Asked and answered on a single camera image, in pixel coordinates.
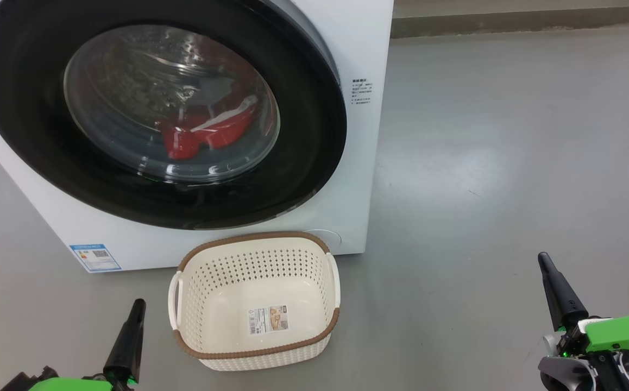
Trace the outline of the black round glass washer door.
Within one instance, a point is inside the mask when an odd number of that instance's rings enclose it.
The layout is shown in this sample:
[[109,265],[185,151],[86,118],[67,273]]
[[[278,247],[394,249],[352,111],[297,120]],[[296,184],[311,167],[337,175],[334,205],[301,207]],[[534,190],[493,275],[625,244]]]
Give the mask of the black round glass washer door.
[[[255,95],[247,131],[170,159],[156,123]],[[256,224],[330,180],[334,57],[294,0],[0,0],[0,138],[78,202],[181,230]]]

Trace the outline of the white front-load washing machine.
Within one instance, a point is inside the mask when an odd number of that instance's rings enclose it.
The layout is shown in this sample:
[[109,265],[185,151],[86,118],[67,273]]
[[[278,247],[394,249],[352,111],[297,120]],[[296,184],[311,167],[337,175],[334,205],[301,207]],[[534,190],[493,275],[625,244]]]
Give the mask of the white front-load washing machine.
[[296,208],[256,224],[169,229],[113,216],[76,201],[24,167],[0,138],[0,165],[68,248],[71,258],[79,262],[69,245],[101,243],[122,270],[160,269],[176,267],[193,248],[220,238],[310,229],[339,234],[342,244],[337,255],[365,250],[394,0],[294,3],[322,33],[334,57],[346,104],[346,143],[330,180]]

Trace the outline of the paper product label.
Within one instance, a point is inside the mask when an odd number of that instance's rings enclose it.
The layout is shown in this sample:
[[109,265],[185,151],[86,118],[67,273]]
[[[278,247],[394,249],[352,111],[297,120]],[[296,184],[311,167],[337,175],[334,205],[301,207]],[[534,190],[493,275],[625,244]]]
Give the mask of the paper product label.
[[271,332],[287,331],[290,329],[288,315],[287,305],[249,309],[247,312],[248,334],[262,336]]

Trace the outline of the red and white garment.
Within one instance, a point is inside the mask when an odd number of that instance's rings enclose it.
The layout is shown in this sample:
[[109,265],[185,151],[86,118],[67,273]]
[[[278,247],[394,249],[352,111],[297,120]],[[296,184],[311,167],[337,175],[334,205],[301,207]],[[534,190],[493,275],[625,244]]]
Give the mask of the red and white garment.
[[194,158],[201,146],[221,149],[235,143],[247,131],[260,107],[253,94],[240,103],[232,98],[218,102],[217,108],[194,105],[156,123],[170,159]]

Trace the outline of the blue energy label sticker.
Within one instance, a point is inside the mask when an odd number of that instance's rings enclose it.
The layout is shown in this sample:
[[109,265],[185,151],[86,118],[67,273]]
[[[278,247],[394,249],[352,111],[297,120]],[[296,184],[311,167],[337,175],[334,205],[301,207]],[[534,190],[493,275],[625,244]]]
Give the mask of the blue energy label sticker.
[[101,243],[69,245],[72,253],[89,273],[106,273],[122,270],[113,255]]

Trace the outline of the cream perforated laundry basket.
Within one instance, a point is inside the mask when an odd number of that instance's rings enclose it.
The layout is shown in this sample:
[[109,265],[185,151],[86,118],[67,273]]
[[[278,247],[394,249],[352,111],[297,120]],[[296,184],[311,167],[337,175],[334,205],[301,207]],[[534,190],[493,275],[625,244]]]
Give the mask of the cream perforated laundry basket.
[[[290,329],[248,334],[249,309],[287,305]],[[306,232],[221,238],[193,248],[168,290],[173,336],[215,371],[308,361],[329,343],[341,306],[334,255]]]

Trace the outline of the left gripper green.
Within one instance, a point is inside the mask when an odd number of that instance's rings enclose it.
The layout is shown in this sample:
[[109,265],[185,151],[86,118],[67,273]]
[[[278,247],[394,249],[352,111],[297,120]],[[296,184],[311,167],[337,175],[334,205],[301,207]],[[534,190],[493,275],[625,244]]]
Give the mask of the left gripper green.
[[0,391],[134,391],[131,386],[139,381],[145,314],[145,300],[134,300],[103,373],[80,379],[61,377],[46,366],[39,376],[17,374]]

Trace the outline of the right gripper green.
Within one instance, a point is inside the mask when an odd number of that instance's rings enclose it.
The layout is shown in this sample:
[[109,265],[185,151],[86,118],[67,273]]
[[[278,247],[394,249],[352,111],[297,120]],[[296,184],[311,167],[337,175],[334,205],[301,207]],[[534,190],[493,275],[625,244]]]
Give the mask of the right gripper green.
[[589,317],[546,252],[538,254],[554,331],[560,331],[559,391],[629,391],[629,316]]

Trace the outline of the round white filter cover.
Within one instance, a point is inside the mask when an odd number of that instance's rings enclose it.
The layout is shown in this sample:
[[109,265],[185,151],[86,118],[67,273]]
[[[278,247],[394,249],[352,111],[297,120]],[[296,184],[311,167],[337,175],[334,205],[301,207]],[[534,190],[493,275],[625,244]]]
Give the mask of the round white filter cover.
[[305,230],[305,232],[322,240],[333,255],[339,253],[338,250],[342,244],[342,238],[336,232],[325,229],[310,229]]

